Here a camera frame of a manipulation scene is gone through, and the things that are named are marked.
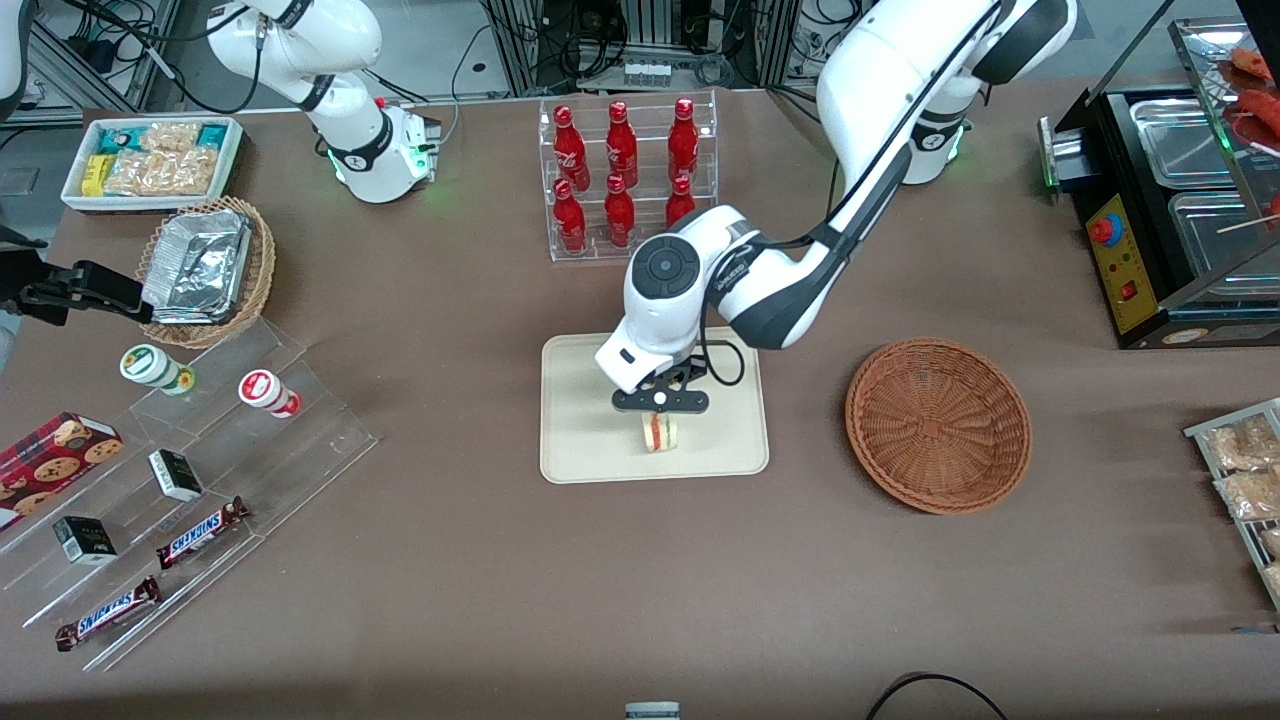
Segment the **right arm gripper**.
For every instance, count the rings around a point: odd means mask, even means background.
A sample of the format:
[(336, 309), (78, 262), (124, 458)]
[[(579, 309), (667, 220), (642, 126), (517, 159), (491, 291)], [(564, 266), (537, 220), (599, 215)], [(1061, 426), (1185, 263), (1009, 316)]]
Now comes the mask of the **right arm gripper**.
[(65, 325), (74, 283), (82, 309), (129, 319), (151, 318), (151, 305), (142, 297), (143, 286), (97, 263), (76, 263), (76, 269), (47, 263), (3, 263), (1, 310), (50, 325)]

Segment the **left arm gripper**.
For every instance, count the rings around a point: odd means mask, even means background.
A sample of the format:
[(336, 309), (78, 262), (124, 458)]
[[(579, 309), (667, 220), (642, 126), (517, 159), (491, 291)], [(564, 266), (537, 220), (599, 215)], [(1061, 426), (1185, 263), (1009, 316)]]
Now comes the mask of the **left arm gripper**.
[[(672, 391), (684, 392), (687, 386), (707, 375), (705, 363), (678, 363), (660, 373), (653, 374), (648, 379), (649, 389), (667, 388)], [(640, 428), (640, 437), (646, 441), (646, 413), (637, 414), (637, 423)], [(682, 441), (685, 437), (686, 421), (682, 414), (676, 414), (676, 439)]]

